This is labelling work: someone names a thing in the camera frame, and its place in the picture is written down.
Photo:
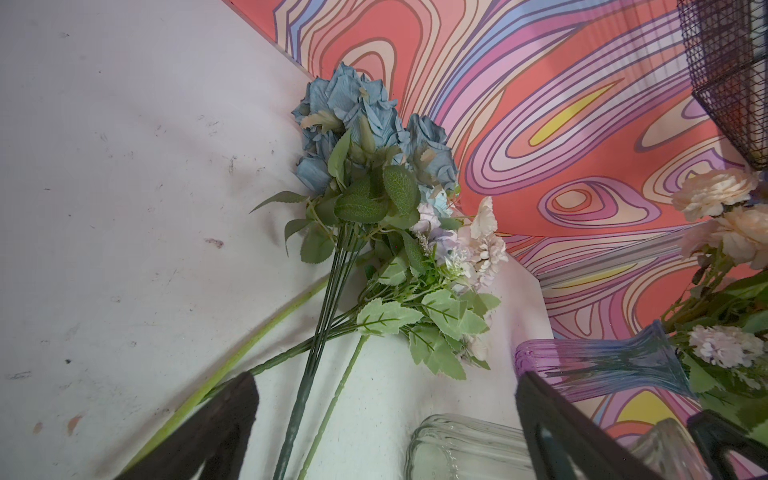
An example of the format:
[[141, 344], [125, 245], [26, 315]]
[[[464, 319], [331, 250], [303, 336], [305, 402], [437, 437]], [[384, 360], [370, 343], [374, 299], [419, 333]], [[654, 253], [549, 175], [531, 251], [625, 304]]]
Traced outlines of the clear ribbed glass vase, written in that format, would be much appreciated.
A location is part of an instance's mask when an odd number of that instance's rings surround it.
[[[675, 420], [665, 419], [628, 446], [664, 479], [710, 479], [694, 443]], [[534, 479], [523, 431], [454, 415], [426, 418], [411, 436], [406, 479]]]

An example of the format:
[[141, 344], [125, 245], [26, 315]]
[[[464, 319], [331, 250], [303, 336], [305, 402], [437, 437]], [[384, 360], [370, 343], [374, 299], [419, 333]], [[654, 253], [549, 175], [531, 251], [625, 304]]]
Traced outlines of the pastel mixed flower bouquet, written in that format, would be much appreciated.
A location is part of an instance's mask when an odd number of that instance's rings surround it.
[[706, 247], [684, 293], [662, 315], [691, 389], [767, 443], [767, 271], [728, 278], [735, 261]]

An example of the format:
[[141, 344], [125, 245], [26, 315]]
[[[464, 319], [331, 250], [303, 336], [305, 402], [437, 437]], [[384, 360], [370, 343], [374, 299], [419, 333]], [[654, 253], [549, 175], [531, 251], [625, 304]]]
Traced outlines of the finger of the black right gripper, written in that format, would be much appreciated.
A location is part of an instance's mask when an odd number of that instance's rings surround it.
[[729, 459], [733, 452], [767, 471], [767, 447], [719, 413], [701, 411], [688, 418], [686, 428], [713, 479], [738, 478]]

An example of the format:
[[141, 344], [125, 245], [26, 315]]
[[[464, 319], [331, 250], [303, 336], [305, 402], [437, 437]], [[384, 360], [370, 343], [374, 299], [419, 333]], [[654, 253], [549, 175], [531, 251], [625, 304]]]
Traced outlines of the pink peony flower stem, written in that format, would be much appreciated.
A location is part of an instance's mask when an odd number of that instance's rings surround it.
[[719, 250], [734, 264], [767, 268], [767, 179], [729, 168], [693, 176], [672, 196], [673, 207], [693, 222], [680, 243], [685, 257]]

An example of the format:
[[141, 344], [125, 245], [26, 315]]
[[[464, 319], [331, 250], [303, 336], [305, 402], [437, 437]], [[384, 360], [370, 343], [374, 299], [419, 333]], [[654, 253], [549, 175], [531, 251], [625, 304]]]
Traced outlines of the purple ribbed glass vase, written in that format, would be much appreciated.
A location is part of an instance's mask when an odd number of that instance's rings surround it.
[[658, 320], [625, 340], [524, 341], [515, 350], [514, 369], [517, 376], [537, 374], [570, 402], [640, 387], [696, 397]]

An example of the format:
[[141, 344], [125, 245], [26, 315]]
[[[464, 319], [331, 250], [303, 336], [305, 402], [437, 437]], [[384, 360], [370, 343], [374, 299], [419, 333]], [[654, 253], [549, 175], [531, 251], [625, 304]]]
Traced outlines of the teal succulent flower bunch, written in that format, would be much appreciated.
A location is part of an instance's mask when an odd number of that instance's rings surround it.
[[289, 221], [284, 236], [305, 235], [302, 262], [332, 264], [314, 335], [296, 349], [306, 351], [308, 360], [276, 479], [286, 476], [325, 344], [351, 329], [356, 318], [355, 310], [336, 314], [353, 268], [366, 254], [372, 256], [374, 273], [362, 302], [392, 298], [405, 283], [425, 275], [429, 259], [416, 238], [418, 208], [429, 194], [456, 184], [444, 130], [419, 115], [403, 124], [383, 83], [350, 66], [340, 64], [330, 79], [310, 82], [293, 115], [304, 140], [296, 175], [311, 193], [283, 191], [267, 201], [304, 204], [304, 217]]

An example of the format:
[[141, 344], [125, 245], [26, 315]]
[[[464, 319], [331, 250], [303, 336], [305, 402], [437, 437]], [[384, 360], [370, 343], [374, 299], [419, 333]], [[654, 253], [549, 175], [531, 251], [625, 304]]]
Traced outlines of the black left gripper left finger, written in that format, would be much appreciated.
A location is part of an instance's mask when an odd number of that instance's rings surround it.
[[259, 406], [242, 373], [120, 479], [237, 479]]

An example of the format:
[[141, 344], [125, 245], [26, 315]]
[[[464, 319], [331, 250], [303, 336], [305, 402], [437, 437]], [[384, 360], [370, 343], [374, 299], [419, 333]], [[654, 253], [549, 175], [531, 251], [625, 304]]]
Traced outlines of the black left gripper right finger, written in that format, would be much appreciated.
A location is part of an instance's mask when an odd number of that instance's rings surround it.
[[538, 479], [657, 479], [535, 373], [518, 379], [517, 411]]

